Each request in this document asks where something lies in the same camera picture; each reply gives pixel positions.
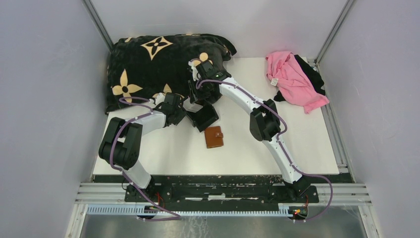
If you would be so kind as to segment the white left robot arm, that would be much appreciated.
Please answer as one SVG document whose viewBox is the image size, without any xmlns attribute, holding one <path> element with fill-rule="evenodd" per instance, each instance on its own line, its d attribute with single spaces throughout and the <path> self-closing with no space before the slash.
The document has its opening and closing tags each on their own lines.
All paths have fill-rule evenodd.
<svg viewBox="0 0 420 238">
<path fill-rule="evenodd" d="M 154 199 L 156 188 L 150 185 L 152 176 L 139 161 L 142 136 L 180 123 L 186 115 L 183 102 L 180 95 L 168 93 L 154 108 L 139 104 L 149 111 L 131 119 L 111 118 L 101 141 L 99 157 L 136 186 L 137 195 L 145 202 Z"/>
</svg>

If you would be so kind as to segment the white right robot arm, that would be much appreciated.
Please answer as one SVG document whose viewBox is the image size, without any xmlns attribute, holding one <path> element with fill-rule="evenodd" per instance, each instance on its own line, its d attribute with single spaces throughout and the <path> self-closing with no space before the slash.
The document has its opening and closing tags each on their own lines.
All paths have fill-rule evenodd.
<svg viewBox="0 0 420 238">
<path fill-rule="evenodd" d="M 212 96 L 225 96 L 241 107 L 249 116 L 250 133 L 262 142 L 280 168 L 286 196 L 299 202 L 306 196 L 310 183 L 290 155 L 282 135 L 287 124 L 277 113 L 273 100 L 264 101 L 243 88 L 227 71 L 216 69 L 207 60 L 192 59 L 188 62 L 192 73 L 189 81 L 192 102 L 207 100 Z"/>
</svg>

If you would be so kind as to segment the brown leather card holder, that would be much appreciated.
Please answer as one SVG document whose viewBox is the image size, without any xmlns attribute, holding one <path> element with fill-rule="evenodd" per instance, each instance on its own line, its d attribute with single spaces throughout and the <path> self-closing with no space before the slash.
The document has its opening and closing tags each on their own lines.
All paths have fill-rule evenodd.
<svg viewBox="0 0 420 238">
<path fill-rule="evenodd" d="M 205 129 L 205 141 L 208 149 L 217 148 L 224 145 L 223 133 L 220 126 L 211 126 Z"/>
</svg>

